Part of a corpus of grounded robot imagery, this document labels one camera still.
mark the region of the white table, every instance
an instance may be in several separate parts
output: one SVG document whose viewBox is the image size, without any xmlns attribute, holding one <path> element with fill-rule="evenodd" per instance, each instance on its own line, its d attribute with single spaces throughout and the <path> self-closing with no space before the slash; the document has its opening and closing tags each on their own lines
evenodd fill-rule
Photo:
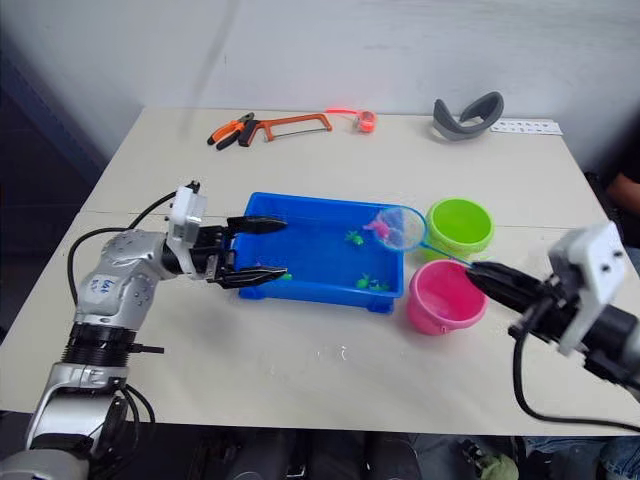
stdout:
<svg viewBox="0 0 640 480">
<path fill-rule="evenodd" d="M 331 115 L 331 133 L 266 143 L 258 132 L 250 148 L 221 152 L 207 145 L 216 127 L 245 113 L 145 109 L 83 211 L 140 212 L 177 184 L 198 179 L 207 212 L 221 216 L 242 214 L 249 196 L 261 191 L 420 211 L 443 197 L 466 196 L 504 226 L 575 228 L 605 219 L 561 137 L 487 134 L 452 143 L 434 137 L 430 117 L 401 115 L 379 116 L 368 136 L 354 132 L 347 117 Z"/>
<path fill-rule="evenodd" d="M 486 256 L 536 276 L 549 272 L 546 251 L 568 227 L 603 218 L 558 138 L 489 134 L 478 139 L 475 145 L 480 153 L 473 154 L 474 144 L 435 143 L 429 137 L 418 135 L 421 129 L 416 126 L 426 125 L 426 120 L 398 116 L 382 117 L 378 131 L 370 138 L 353 135 L 346 122 L 336 120 L 331 134 L 282 139 L 271 144 L 256 142 L 250 149 L 237 146 L 223 152 L 204 149 L 196 154 L 200 144 L 205 145 L 208 130 L 216 124 L 211 118 L 235 118 L 242 113 L 223 115 L 197 111 L 192 130 L 204 135 L 193 134 L 197 145 L 180 141 L 191 145 L 191 149 L 185 147 L 181 160 L 189 173 L 179 175 L 174 149 L 180 142 L 172 137 L 171 131 L 159 128 L 168 124 L 177 126 L 183 113 L 146 110 L 77 216 L 0 347 L 0 408 L 32 411 L 51 363 L 62 353 L 73 316 L 65 277 L 66 253 L 71 242 L 94 228 L 128 224 L 134 215 L 127 214 L 126 210 L 142 210 L 160 193 L 191 177 L 203 179 L 204 193 L 210 198 L 209 212 L 218 215 L 207 217 L 205 224 L 222 222 L 220 215 L 242 213 L 253 190 L 403 202 L 413 206 L 421 203 L 426 206 L 445 194 L 468 196 L 483 201 L 498 224 Z M 411 135 L 398 133 L 405 146 L 398 147 L 395 165 L 389 169 L 391 160 L 380 152 L 391 151 L 388 143 L 396 143 L 385 132 L 386 125 L 392 125 L 397 132 L 405 131 L 396 123 L 414 125 L 413 137 L 420 138 L 424 152 L 431 153 L 419 159 L 422 153 L 415 152 L 418 142 L 410 140 Z M 152 136 L 155 144 L 151 150 L 156 154 L 145 154 L 145 142 L 141 139 Z M 311 178 L 309 174 L 303 175 L 301 167 L 287 170 L 310 157 L 323 156 L 313 148 L 309 148 L 309 156 L 295 153 L 295 146 L 307 151 L 304 148 L 307 140 L 316 142 L 315 149 L 326 148 L 323 168 L 313 167 L 317 182 L 313 175 Z M 287 142 L 292 143 L 294 152 L 285 148 Z M 361 161 L 366 159 L 368 163 L 356 168 L 352 157 L 337 160 L 330 154 L 337 144 L 342 147 L 335 152 L 352 149 L 355 156 L 357 152 L 366 151 L 368 156 L 363 156 Z M 424 162 L 439 165 L 442 178 L 447 176 L 446 170 L 464 170 L 456 161 L 466 162 L 467 170 L 473 169 L 471 157 L 476 162 L 483 161 L 485 168 L 497 169 L 496 165 L 486 164 L 490 164 L 491 159 L 503 158 L 499 152 L 507 150 L 512 161 L 517 162 L 518 149 L 526 146 L 542 152 L 545 158 L 540 163 L 549 168 L 556 164 L 555 170 L 561 172 L 568 185 L 562 194 L 541 183 L 545 175 L 536 175 L 535 169 L 526 165 L 520 166 L 526 173 L 519 173 L 518 178 L 524 176 L 530 181 L 514 178 L 514 182 L 522 193 L 529 193 L 502 202 L 500 195 L 513 188 L 511 177 L 503 176 L 503 181 L 497 182 L 496 176 L 480 177 L 479 169 L 476 169 L 476 178 L 461 181 L 460 189 L 455 189 L 450 182 L 433 178 L 417 182 L 415 176 L 407 175 L 403 177 L 404 185 L 412 185 L 414 190 L 405 188 L 404 193 L 390 188 L 388 177 L 374 175 L 378 166 L 391 176 L 396 170 L 414 171 L 414 167 Z M 434 153 L 438 151 L 442 152 L 440 156 Z M 535 155 L 528 151 L 520 157 L 534 158 Z M 369 183 L 357 187 L 358 180 L 350 176 L 337 176 L 330 182 L 329 171 L 338 170 L 340 165 L 352 174 L 362 172 L 370 178 Z M 131 177 L 124 174 L 127 166 Z M 517 163 L 510 171 L 518 170 L 516 167 Z M 145 169 L 155 172 L 143 183 L 153 185 L 153 189 L 147 187 L 141 191 L 134 186 L 137 176 Z M 215 182 L 216 178 L 228 179 L 243 170 L 246 184 L 229 180 Z M 266 185 L 264 188 L 259 186 L 260 177 Z M 426 188 L 417 189 L 418 185 Z M 113 203 L 108 201 L 109 191 L 117 194 Z M 127 198 L 134 207 L 128 206 Z M 586 205 L 576 202 L 576 198 Z M 575 206 L 573 215 L 571 205 Z M 515 221 L 518 210 L 523 210 L 531 225 L 518 226 Z M 163 230 L 166 224 L 162 218 L 162 213 L 151 215 L 142 227 Z M 91 239 L 78 251 L 78 280 L 96 265 L 105 241 L 106 238 Z M 406 282 L 417 266 L 418 259 L 408 255 Z M 640 314 L 636 301 L 639 287 L 640 281 L 629 265 L 615 304 Z M 610 429 L 539 423 L 518 409 L 511 386 L 513 340 L 506 333 L 516 318 L 513 312 L 492 303 L 475 327 L 443 337 L 428 337 L 415 333 L 408 325 L 405 301 L 405 298 L 398 300 L 395 313 L 385 316 L 337 305 L 275 299 L 245 301 L 235 292 L 187 278 L 164 282 L 158 288 L 137 339 L 145 344 L 164 346 L 166 353 L 132 356 L 129 380 L 152 400 L 162 422 L 476 434 L 616 433 Z M 566 359 L 552 346 L 530 341 L 524 368 L 525 388 L 531 403 L 546 412 L 638 421 L 640 407 L 635 400 L 620 388 L 584 371 L 580 361 L 579 355 Z"/>
</svg>

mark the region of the orange pliers handle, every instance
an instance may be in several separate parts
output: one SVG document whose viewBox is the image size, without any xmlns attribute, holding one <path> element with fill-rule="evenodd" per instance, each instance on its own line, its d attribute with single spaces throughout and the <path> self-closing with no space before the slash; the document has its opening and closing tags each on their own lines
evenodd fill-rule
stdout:
<svg viewBox="0 0 640 480">
<path fill-rule="evenodd" d="M 231 120 L 226 125 L 223 125 L 222 127 L 218 128 L 216 131 L 214 131 L 211 134 L 211 136 L 207 138 L 207 143 L 209 145 L 213 145 L 214 143 L 219 142 L 223 138 L 227 138 L 236 132 L 238 132 L 238 135 L 239 135 L 240 132 L 244 130 L 245 124 L 249 120 L 252 120 L 253 117 L 254 117 L 254 114 L 253 112 L 251 112 L 251 113 L 247 113 L 246 115 L 243 115 L 238 120 Z"/>
</svg>

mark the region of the white wall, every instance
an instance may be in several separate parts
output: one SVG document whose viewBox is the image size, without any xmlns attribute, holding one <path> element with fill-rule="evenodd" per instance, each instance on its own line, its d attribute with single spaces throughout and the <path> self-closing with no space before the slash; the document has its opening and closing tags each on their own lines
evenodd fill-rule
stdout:
<svg viewBox="0 0 640 480">
<path fill-rule="evenodd" d="M 453 112 L 491 90 L 592 167 L 640 107 L 638 0 L 1 0 L 26 62 L 110 158 L 144 105 Z"/>
</svg>

